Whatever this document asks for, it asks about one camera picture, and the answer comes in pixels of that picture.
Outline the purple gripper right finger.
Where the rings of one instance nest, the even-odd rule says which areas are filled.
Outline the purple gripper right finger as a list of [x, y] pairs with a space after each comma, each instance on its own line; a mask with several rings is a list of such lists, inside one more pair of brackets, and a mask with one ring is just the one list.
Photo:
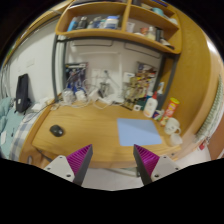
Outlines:
[[144, 185], [180, 170], [167, 155], [158, 156], [139, 145], [134, 145], [133, 155]]

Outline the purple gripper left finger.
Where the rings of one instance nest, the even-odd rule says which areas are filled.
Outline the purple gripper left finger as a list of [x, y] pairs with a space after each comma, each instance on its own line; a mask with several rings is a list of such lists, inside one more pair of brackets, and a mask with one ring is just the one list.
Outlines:
[[59, 155], [44, 170], [81, 186], [92, 155], [92, 145], [87, 145], [68, 156]]

